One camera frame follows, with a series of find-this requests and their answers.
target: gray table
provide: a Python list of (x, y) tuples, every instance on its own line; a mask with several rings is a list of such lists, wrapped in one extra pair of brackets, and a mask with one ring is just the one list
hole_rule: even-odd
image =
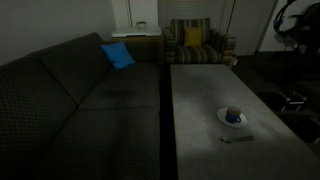
[[(179, 179), (320, 179), (320, 160), (225, 65), (171, 65)], [(216, 112), (230, 105), (247, 118), (242, 128)], [(253, 135), (223, 143), (220, 136)]]

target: armchair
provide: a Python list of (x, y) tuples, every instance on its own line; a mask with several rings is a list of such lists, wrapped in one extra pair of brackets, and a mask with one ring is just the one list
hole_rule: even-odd
[[(185, 27), (202, 28), (201, 46), (184, 46)], [(210, 29), (210, 18), (172, 19), (171, 27), (163, 29), (165, 64), (215, 64), (232, 66), (236, 38)]]

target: yellow pillow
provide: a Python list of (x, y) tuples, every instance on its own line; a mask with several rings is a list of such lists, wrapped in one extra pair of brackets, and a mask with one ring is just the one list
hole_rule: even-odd
[(184, 27), (184, 46), (201, 46), (203, 28)]

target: blue pillow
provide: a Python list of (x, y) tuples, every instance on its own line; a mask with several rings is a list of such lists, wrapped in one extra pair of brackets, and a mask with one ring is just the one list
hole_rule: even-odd
[(116, 69), (136, 63), (129, 54), (124, 42), (104, 44), (101, 45), (101, 48)]

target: white plate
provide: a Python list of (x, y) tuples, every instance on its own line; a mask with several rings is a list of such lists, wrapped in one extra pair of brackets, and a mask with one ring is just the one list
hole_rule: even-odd
[(221, 108), (217, 112), (217, 116), (221, 122), (223, 122), (227, 126), (235, 127), (235, 128), (240, 128), (243, 127), (247, 124), (247, 118), (241, 113), (240, 118), (241, 122), (240, 123), (229, 123), (226, 120), (226, 113), (227, 113), (227, 108)]

